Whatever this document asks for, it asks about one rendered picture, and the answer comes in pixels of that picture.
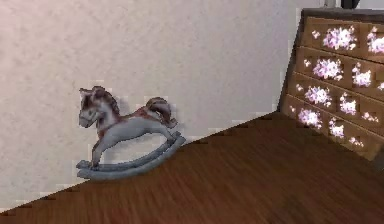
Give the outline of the grey rocking horse toy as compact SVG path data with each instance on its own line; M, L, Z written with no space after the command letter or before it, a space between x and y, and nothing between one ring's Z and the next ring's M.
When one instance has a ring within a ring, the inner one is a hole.
M162 97L150 98L133 113L121 115L117 101L104 87L80 88L79 93L79 125L89 128L96 124L98 135L91 151L91 160L81 160L76 164L79 178L114 180L148 172L171 157L186 141L179 131L170 132L177 125L177 120L172 117L169 103ZM132 161L100 163L107 149L146 134L161 134L165 142L149 154Z

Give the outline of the brown flowered chest of drawers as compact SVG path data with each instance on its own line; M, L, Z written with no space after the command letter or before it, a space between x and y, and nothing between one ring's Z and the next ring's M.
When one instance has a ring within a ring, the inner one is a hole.
M384 154L384 10L303 9L277 110L369 161Z

